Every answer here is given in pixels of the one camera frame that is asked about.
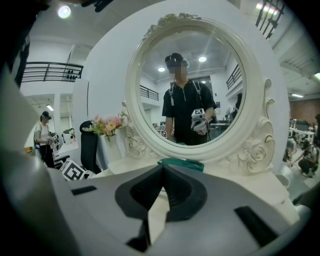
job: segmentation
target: ornate mirror frame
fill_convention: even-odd
[[[240,64],[245,100],[242,111],[232,127],[213,143],[201,146],[182,146],[164,141],[153,132],[141,112],[140,77],[146,54],[163,38],[183,29],[209,30],[229,43],[234,57]],[[180,13],[168,14],[152,25],[136,47],[128,65],[125,79],[125,105],[128,110],[129,133],[136,133],[135,140],[143,145],[139,158],[153,152],[160,158],[181,158],[201,161],[212,168],[229,169],[237,174],[254,174],[265,170],[275,151],[273,127],[268,116],[268,105],[274,100],[266,97],[271,80],[262,76],[255,55],[246,42],[235,32],[214,20]]]

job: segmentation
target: flower bouquet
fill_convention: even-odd
[[[125,114],[122,111],[118,116],[100,117],[96,115],[94,120],[91,120],[90,126],[82,128],[85,132],[93,132],[99,136],[106,136],[110,142],[110,137],[116,134],[117,129],[125,127]]]

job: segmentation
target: floor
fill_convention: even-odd
[[[296,154],[293,156],[293,159],[297,159],[301,153],[302,150],[298,149]],[[282,166],[277,173],[284,175],[289,180],[289,187],[287,190],[290,194],[289,198],[291,200],[298,197],[301,193],[308,191],[320,182],[319,169],[315,172],[315,176],[313,178],[305,177],[301,174],[298,162],[296,162],[291,168],[285,162],[282,162]],[[148,213],[151,244],[156,241],[165,229],[166,215],[169,210],[168,198],[166,196],[159,195]]]

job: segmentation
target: white shirt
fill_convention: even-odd
[[[46,137],[48,136],[48,135],[50,135],[49,134],[49,125],[48,124],[46,124],[45,126],[43,126],[42,125],[42,123],[39,123],[36,127],[35,127],[35,130],[34,130],[34,132],[37,132],[37,131],[41,131],[41,133],[40,133],[40,139],[42,139],[42,140],[45,140],[46,139]],[[40,144],[40,146],[44,146],[44,145],[46,145],[47,143],[45,143],[45,142],[40,142],[39,143]]]

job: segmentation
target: black chair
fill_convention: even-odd
[[[96,164],[98,135],[93,132],[84,131],[82,128],[88,128],[91,121],[85,121],[80,125],[81,132],[81,163],[89,171],[98,174],[101,172]]]

